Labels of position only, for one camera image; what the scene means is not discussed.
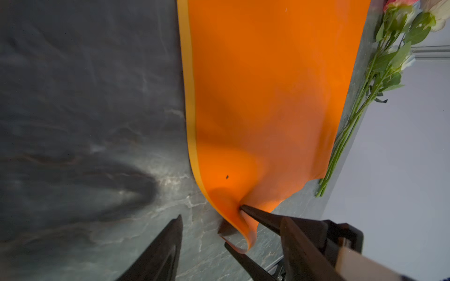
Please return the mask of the dark pink fake rose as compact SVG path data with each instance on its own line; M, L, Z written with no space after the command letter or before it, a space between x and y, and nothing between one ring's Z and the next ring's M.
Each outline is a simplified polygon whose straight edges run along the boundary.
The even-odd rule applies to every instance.
M363 113L368 109L369 105L374 101L366 103L364 94L364 87L368 82L369 66L375 61L376 56L394 47L395 41L401 36L405 35L413 21L416 13L417 1L387 1L384 6L381 25L375 34L376 51L369 62L362 88L356 95L356 100L353 103L347 122L345 123L342 132L336 137L333 151L328 164L328 169L324 177L319 180L316 197L322 197L328 187L331 177L337 167L337 164L348 145L356 125L362 119Z

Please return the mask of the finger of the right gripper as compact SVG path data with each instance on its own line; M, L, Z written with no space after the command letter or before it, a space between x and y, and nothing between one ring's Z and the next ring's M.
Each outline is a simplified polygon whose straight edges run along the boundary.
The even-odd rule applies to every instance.
M248 205L242 205L240 209L276 234L280 234L282 219L290 218L315 246L325 245L328 224L323 221L271 214Z
M242 268L250 275L253 281L276 281L265 269L260 267L256 262L245 254L237 252L230 244L225 242L225 248L232 257L242 266Z

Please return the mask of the white fake rose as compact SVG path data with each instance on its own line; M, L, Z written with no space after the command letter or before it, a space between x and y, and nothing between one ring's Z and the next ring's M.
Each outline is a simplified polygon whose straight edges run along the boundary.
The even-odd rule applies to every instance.
M387 103L384 93L404 86L401 83L403 71L415 62L415 56L407 47L410 45L401 48L394 46L376 56L370 64L368 82L364 87L366 103Z

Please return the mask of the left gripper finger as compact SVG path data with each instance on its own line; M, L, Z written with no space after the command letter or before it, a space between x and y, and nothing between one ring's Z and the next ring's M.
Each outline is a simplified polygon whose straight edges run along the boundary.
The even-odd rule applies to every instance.
M174 281L182 246L183 221L171 220L118 281Z

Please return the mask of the orange wrapping paper sheet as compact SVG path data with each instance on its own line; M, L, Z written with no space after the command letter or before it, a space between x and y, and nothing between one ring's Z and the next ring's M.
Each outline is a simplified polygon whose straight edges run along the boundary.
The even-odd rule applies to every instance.
M324 177L369 1L178 1L189 160L207 201L257 240L271 212Z

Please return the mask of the cream fake rose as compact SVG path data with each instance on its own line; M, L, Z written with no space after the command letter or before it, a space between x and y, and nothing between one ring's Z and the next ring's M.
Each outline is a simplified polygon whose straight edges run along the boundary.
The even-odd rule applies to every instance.
M406 47L408 43L411 43L410 51L413 55L413 46L424 41L431 32L442 30L445 22L450 17L449 1L417 1L416 5L417 11L414 14L409 30L394 43L395 46L398 46L401 42L402 47Z

